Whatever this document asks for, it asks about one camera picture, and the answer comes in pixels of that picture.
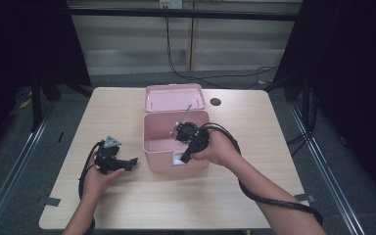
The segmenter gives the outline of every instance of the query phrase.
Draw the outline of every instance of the wall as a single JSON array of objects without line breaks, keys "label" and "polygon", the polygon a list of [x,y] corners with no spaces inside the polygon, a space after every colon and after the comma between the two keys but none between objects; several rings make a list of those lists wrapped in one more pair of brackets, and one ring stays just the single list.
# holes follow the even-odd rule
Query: wall
[{"label": "wall", "polygon": [[[159,8],[159,1],[70,0],[70,6]],[[183,9],[297,13],[300,0],[183,1]],[[170,71],[162,18],[73,16],[90,75]],[[276,66],[294,23],[169,19],[178,71],[255,70]]]}]

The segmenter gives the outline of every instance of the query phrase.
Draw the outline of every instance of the gray floor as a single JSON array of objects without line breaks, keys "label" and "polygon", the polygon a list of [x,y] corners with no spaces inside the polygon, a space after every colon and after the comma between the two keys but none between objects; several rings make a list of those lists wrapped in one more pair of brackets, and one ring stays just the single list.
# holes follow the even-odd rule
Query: gray floor
[{"label": "gray floor", "polygon": [[[240,72],[228,71],[228,73],[238,74]],[[215,75],[215,72],[197,72],[196,75],[198,74],[208,76]],[[254,84],[256,77],[213,78],[209,81],[223,87],[240,89]],[[98,86],[145,87],[150,84],[182,82],[192,81],[181,79],[171,72],[92,77],[93,88]],[[198,82],[204,88],[215,88],[202,81]],[[253,85],[253,88],[260,88],[260,86]],[[38,220],[43,208],[36,203],[40,198],[50,195],[89,100],[64,87],[61,89],[63,95],[60,101],[48,102],[44,100],[44,111],[49,110],[52,106],[54,106],[54,111],[49,116],[46,128],[0,216],[0,234],[60,233],[60,231],[44,231],[39,228]],[[269,96],[285,139],[294,138],[300,131],[292,116],[289,104],[284,100],[282,90],[275,90]],[[18,97],[17,105],[23,98],[23,95]],[[31,106],[23,110],[14,107],[0,140],[0,187],[5,182],[30,134],[31,124]],[[59,141],[62,132],[64,133],[63,138]],[[360,167],[352,150],[342,145],[339,133],[321,110],[318,113],[313,135],[356,212],[365,234],[376,234],[376,184]],[[291,152],[294,152],[298,146],[299,144],[290,146]],[[294,156],[294,163],[305,191],[316,198],[316,202],[312,206],[322,213],[325,230],[329,234],[351,234],[307,146],[297,152]],[[155,233],[150,231],[96,231],[95,234],[164,233],[162,231]],[[235,234],[235,232],[190,231],[187,234]],[[257,230],[255,234],[272,234],[272,231],[269,229]]]}]

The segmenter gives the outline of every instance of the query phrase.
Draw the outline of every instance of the person's left hand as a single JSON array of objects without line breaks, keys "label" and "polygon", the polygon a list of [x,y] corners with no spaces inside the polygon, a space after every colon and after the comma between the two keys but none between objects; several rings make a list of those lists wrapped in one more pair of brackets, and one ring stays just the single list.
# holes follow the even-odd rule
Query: person's left hand
[{"label": "person's left hand", "polygon": [[97,151],[93,152],[93,155],[90,157],[88,162],[88,171],[84,180],[82,197],[98,201],[112,182],[119,178],[125,172],[125,170],[124,168],[120,168],[109,174],[101,173],[94,163],[94,157],[96,154]]}]

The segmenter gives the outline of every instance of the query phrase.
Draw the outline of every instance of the black curtain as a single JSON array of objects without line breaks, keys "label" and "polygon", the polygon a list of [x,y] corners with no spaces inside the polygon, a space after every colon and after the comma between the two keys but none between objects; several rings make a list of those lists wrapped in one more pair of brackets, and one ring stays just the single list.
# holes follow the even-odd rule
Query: black curtain
[{"label": "black curtain", "polygon": [[376,1],[304,1],[275,81],[294,99],[305,78],[361,165],[376,181]]},{"label": "black curtain", "polygon": [[46,94],[55,83],[91,85],[71,16],[20,10],[67,6],[65,0],[0,1],[0,130],[17,89],[31,85],[34,74]]}]

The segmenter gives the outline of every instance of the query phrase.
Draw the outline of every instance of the pink box lid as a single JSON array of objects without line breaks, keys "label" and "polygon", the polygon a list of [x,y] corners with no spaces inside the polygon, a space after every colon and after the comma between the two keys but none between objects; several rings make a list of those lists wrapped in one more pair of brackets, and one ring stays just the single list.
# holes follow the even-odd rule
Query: pink box lid
[{"label": "pink box lid", "polygon": [[189,105],[191,110],[203,110],[205,101],[201,85],[170,84],[146,87],[145,110],[148,113],[184,111]]}]

